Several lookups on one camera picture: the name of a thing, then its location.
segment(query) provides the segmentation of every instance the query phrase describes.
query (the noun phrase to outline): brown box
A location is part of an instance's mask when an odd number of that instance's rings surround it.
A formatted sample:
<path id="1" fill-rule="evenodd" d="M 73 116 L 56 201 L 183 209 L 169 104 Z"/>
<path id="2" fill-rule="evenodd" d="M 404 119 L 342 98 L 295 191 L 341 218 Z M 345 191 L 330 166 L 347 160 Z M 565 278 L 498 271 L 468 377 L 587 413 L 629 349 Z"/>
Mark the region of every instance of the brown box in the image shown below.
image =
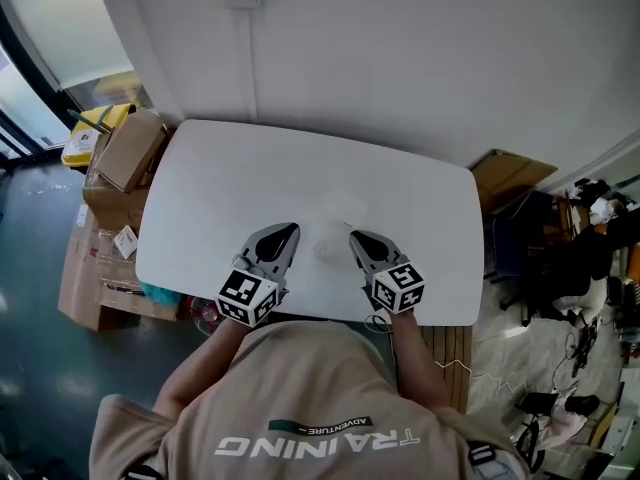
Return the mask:
<path id="1" fill-rule="evenodd" d="M 494 149 L 471 169 L 482 213 L 504 207 L 557 170 L 552 165 Z"/>
<path id="2" fill-rule="evenodd" d="M 116 188 L 129 193 L 166 138 L 160 116 L 138 109 L 113 131 L 95 169 Z"/>
<path id="3" fill-rule="evenodd" d="M 103 306 L 128 313 L 135 313 L 140 316 L 150 316 L 152 318 L 171 321 L 178 319 L 177 307 L 162 306 L 151 302 L 143 295 L 122 292 L 105 285 L 100 286 L 99 302 Z"/>
<path id="4" fill-rule="evenodd" d="M 97 302 L 98 228 L 94 216 L 81 205 L 64 261 L 58 309 L 75 323 L 102 331 L 124 326 L 126 315 Z"/>
<path id="5" fill-rule="evenodd" d="M 113 243 L 119 231 L 101 229 L 98 233 L 98 281 L 110 288 L 120 288 L 143 295 L 136 276 L 136 253 L 126 260 Z"/>
<path id="6" fill-rule="evenodd" d="M 101 228 L 119 230 L 129 225 L 137 230 L 142 222 L 142 212 L 149 195 L 149 188 L 136 188 L 127 194 L 100 176 L 96 163 L 108 142 L 109 134 L 104 134 L 96 143 L 82 188 L 82 197 L 91 208 Z M 153 175 L 148 172 L 144 177 L 150 183 Z"/>
<path id="7" fill-rule="evenodd" d="M 136 253 L 125 260 L 113 243 L 117 234 L 104 229 L 98 234 L 100 304 L 141 316 L 177 320 L 178 307 L 155 304 L 144 296 L 136 276 Z"/>

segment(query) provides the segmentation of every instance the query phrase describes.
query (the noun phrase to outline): floor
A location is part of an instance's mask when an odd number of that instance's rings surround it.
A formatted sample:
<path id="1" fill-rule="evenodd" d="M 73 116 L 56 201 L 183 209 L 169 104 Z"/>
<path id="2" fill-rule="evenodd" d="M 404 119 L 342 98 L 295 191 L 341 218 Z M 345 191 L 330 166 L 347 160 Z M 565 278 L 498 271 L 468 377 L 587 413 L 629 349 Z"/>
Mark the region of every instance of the floor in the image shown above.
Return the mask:
<path id="1" fill-rule="evenodd" d="M 205 336 L 192 321 L 152 318 L 97 334 L 57 310 L 83 180 L 53 165 L 17 171 L 0 184 L 0 407 L 7 408 L 0 412 L 0 434 L 16 441 L 0 440 L 0 448 L 15 449 L 18 435 L 87 478 L 102 397 L 120 393 L 151 407 L 164 380 Z M 388 336 L 350 326 L 393 364 Z"/>
<path id="2" fill-rule="evenodd" d="M 565 357 L 565 343 L 568 347 L 573 343 L 567 335 L 573 333 L 577 337 L 577 333 L 567 322 L 534 318 L 526 332 L 505 338 L 504 332 L 520 327 L 521 322 L 519 304 L 506 312 L 499 308 L 499 302 L 512 292 L 513 287 L 508 284 L 484 283 L 480 316 L 473 328 L 468 413 L 496 408 L 507 429 L 515 432 L 522 422 L 522 412 L 514 405 L 528 390 L 552 390 L 553 370 Z M 586 368 L 572 379 L 573 361 L 564 361 L 555 375 L 555 386 L 560 391 L 578 381 L 577 395 L 595 394 L 600 398 L 603 403 L 594 420 L 616 400 L 622 368 L 610 310 L 605 309 L 602 317 L 607 325 L 600 327 Z M 547 452 L 543 469 L 569 477 L 575 474 L 592 453 L 588 447 L 575 443 L 585 443 L 589 433 L 590 429 L 585 428 L 573 443 Z"/>
<path id="3" fill-rule="evenodd" d="M 86 478 L 100 399 L 119 392 L 150 406 L 164 379 L 204 337 L 190 321 L 154 319 L 94 334 L 57 311 L 82 182 L 79 173 L 53 165 L 20 170 L 0 185 L 0 406 L 10 409 L 0 413 L 0 425 L 5 429 L 13 423 L 22 440 L 63 458 Z M 519 323 L 517 309 L 498 309 L 505 290 L 508 287 L 485 284 L 473 331 L 472 369 L 474 376 L 488 373 L 510 383 L 515 393 L 504 386 L 496 395 L 497 381 L 473 379 L 469 412 L 497 403 L 505 423 L 513 427 L 513 404 L 526 389 L 518 385 L 550 389 L 551 372 L 564 357 L 570 328 L 539 320 L 526 333 L 503 338 L 504 330 Z M 620 366 L 610 329 L 603 328 L 579 376 L 580 392 L 595 392 L 604 401 L 614 399 Z M 565 362 L 556 379 L 559 387 L 570 384 L 569 371 Z"/>

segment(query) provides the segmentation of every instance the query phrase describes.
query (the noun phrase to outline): white table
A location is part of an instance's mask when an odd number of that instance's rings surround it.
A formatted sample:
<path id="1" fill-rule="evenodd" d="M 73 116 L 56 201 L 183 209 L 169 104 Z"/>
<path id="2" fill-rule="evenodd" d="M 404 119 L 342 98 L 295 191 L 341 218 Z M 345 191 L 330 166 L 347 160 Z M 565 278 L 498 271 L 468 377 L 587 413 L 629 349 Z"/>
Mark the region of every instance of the white table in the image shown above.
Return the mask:
<path id="1" fill-rule="evenodd" d="M 478 316 L 484 246 L 468 170 L 362 142 L 249 124 L 180 125 L 144 210 L 138 277 L 215 298 L 220 272 L 247 237 L 278 222 L 301 226 L 287 273 L 291 293 L 279 311 L 353 321 L 372 313 L 349 249 L 350 225 L 388 236 L 421 268 L 420 325 L 470 325 Z"/>

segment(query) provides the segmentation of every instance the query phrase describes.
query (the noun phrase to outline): orange object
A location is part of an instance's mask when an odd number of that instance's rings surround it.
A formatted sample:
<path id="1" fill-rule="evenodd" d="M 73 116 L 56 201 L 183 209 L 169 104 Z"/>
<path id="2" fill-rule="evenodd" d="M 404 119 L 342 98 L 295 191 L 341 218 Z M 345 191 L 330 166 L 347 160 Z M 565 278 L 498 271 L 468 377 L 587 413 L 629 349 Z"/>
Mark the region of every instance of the orange object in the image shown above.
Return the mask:
<path id="1" fill-rule="evenodd" d="M 631 249 L 627 277 L 633 279 L 636 283 L 640 283 L 640 245 L 634 245 Z"/>

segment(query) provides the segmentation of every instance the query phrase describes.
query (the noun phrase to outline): wire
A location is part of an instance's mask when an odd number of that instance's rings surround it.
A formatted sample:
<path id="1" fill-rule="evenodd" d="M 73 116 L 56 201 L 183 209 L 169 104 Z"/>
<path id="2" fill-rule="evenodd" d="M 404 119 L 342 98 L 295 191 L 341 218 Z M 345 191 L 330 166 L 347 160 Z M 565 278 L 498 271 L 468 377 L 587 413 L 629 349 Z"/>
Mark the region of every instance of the wire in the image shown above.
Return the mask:
<path id="1" fill-rule="evenodd" d="M 495 395 L 497 395 L 500 392 L 500 390 L 502 388 L 504 388 L 504 387 L 506 387 L 511 393 L 515 393 L 515 391 L 520 386 L 524 386 L 525 392 L 529 391 L 529 388 L 527 387 L 527 383 L 526 382 L 521 382 L 515 388 L 512 388 L 511 384 L 509 384 L 508 382 L 502 382 L 502 379 L 500 379 L 498 377 L 494 377 L 492 375 L 489 375 L 488 373 L 482 373 L 480 375 L 476 375 L 475 377 L 471 377 L 471 380 L 482 379 L 483 377 L 489 377 L 491 380 L 495 380 L 498 383 L 498 387 L 496 388 L 496 390 L 494 392 Z"/>
<path id="2" fill-rule="evenodd" d="M 364 319 L 364 326 L 368 331 L 376 334 L 393 334 L 389 323 L 379 315 L 367 315 L 367 318 Z"/>
<path id="3" fill-rule="evenodd" d="M 371 314 L 371 315 L 367 315 L 367 317 L 364 319 L 364 326 L 367 330 L 376 333 L 376 334 L 393 334 L 393 330 L 391 329 L 391 326 L 389 325 L 389 323 L 382 318 L 379 315 L 375 315 L 375 314 Z M 394 363 L 397 364 L 397 360 L 395 357 L 395 352 L 393 353 L 393 359 L 394 359 Z M 454 359 L 453 361 L 448 362 L 447 364 L 441 364 L 438 361 L 434 360 L 434 363 L 436 363 L 440 368 L 442 368 L 443 370 L 445 368 L 448 368 L 449 366 L 451 366 L 452 364 L 459 364 L 460 366 L 462 366 L 465 370 L 467 370 L 469 372 L 469 375 L 473 375 L 473 371 L 471 370 L 471 368 L 469 368 L 466 364 L 464 364 L 462 361 L 460 361 L 459 359 Z M 515 388 L 511 387 L 511 384 L 509 384 L 508 382 L 502 382 L 502 379 L 497 378 L 497 377 L 493 377 L 492 375 L 489 375 L 488 373 L 482 373 L 480 375 L 476 375 L 474 377 L 471 377 L 470 380 L 476 380 L 476 379 L 482 379 L 483 377 L 489 377 L 491 380 L 494 380 L 498 383 L 498 387 L 496 388 L 495 394 L 497 395 L 500 390 L 504 387 L 506 387 L 511 393 L 514 393 L 520 386 L 524 386 L 525 391 L 529 391 L 529 389 L 527 388 L 527 384 L 526 382 L 521 382 L 520 384 L 518 384 Z"/>
<path id="4" fill-rule="evenodd" d="M 569 343 L 569 336 L 573 338 L 573 345 L 571 345 L 571 351 L 567 350 L 567 345 Z M 554 390 L 559 391 L 558 387 L 556 386 L 556 373 L 558 373 L 558 370 L 560 369 L 560 367 L 565 361 L 571 361 L 575 357 L 576 350 L 577 350 L 576 335 L 573 334 L 572 332 L 569 332 L 567 333 L 567 337 L 564 339 L 564 357 L 558 363 L 558 366 L 556 366 L 556 368 L 553 370 L 553 374 L 551 375 L 551 386 L 553 387 Z"/>

